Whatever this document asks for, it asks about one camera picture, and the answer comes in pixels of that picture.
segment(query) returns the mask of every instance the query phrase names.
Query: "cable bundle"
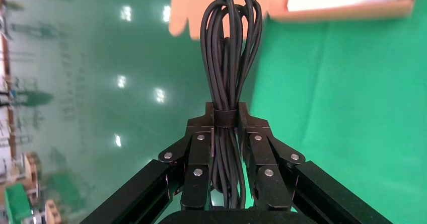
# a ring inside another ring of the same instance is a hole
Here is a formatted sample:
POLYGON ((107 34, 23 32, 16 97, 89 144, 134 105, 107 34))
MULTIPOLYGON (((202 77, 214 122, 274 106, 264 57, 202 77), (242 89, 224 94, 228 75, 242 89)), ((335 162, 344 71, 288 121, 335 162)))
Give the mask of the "cable bundle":
MULTIPOLYGON (((200 27, 201 53, 213 107, 236 110, 243 83, 258 50, 262 31, 261 6, 233 0, 215 0, 204 12, 200 27), (224 37, 223 18, 230 19, 230 37, 224 37), (242 18, 248 21, 243 46, 242 18)), ((233 127, 215 127, 215 156, 210 168, 213 187, 224 196, 225 208, 245 208, 245 178, 233 127)))

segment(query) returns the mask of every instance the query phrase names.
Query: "metal bolt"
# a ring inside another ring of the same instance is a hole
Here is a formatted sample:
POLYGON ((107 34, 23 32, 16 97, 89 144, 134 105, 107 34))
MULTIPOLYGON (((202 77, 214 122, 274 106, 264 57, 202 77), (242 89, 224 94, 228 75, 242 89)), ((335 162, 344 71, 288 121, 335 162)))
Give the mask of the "metal bolt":
POLYGON ((203 170, 201 170, 201 169, 195 169, 194 172, 193 172, 193 174, 195 176, 200 176, 201 174, 203 174, 203 170))
POLYGON ((274 172, 273 172, 273 170, 271 170, 271 169, 266 169, 265 171, 264 171, 264 174, 266 175, 266 176, 273 176, 274 175, 274 172))
POLYGON ((167 153, 165 153, 165 155, 163 157, 165 157, 165 159, 170 159, 170 158, 172 158, 172 153, 167 152, 167 153))
POLYGON ((296 154, 291 154, 291 159, 298 160, 300 157, 296 154))

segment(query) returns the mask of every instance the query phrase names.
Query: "cardboard box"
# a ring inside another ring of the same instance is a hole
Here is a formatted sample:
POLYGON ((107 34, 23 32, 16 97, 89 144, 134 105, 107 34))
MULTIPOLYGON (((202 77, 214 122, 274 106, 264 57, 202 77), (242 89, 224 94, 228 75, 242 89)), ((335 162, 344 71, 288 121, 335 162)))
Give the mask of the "cardboard box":
POLYGON ((270 2, 268 14, 278 21, 321 21, 345 19, 379 19, 405 17, 411 14, 415 0, 387 0, 367 2, 328 9, 290 12, 288 0, 270 2))
MULTIPOLYGON (((164 21, 169 23, 169 32, 180 35, 189 24, 192 39, 200 37, 200 23, 207 6, 214 0, 171 0, 170 6, 165 6, 164 21)), ((410 15, 415 0, 385 0, 369 1, 349 6, 327 9, 313 9, 303 11, 289 11, 289 0, 257 0, 262 7, 262 15, 267 14, 274 20, 281 22, 306 22, 322 20, 346 20, 346 19, 378 19, 395 18, 410 15)), ((236 4, 244 5, 243 0, 235 0, 236 4)), ((224 21, 224 34, 228 33, 228 18, 224 21)))

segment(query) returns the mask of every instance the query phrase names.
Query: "black metal bracket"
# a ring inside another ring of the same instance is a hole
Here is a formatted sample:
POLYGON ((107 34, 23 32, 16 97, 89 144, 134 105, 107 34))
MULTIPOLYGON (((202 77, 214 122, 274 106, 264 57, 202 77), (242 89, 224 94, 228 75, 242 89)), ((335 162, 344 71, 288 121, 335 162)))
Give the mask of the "black metal bracket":
POLYGON ((180 191, 181 211, 160 223, 390 223, 320 167, 306 162, 302 153, 276 139, 268 122, 250 116, 245 103, 239 103, 237 136, 254 206, 211 209, 214 116, 212 103, 206 103, 203 116, 188 120, 184 137, 82 223, 153 223, 180 191), (299 213, 292 213, 291 207, 299 213))

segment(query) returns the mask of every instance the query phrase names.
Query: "black cable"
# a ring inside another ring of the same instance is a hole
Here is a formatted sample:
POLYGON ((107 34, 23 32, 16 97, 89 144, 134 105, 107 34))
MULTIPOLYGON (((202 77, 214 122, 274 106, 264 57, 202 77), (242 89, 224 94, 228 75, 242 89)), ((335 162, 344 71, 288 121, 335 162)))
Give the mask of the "black cable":
MULTIPOLYGON (((201 53, 216 110, 237 109, 243 83, 261 39, 261 6, 256 0, 245 0, 245 3, 242 6, 234 4, 233 0, 215 0, 202 18, 201 53), (224 37, 223 18, 226 15, 230 19, 229 37, 224 37), (243 17, 248 21, 248 28, 242 51, 243 17)), ((210 167, 213 188, 223 193, 225 208, 245 208, 245 178, 234 129, 215 127, 214 145, 215 156, 210 167)))

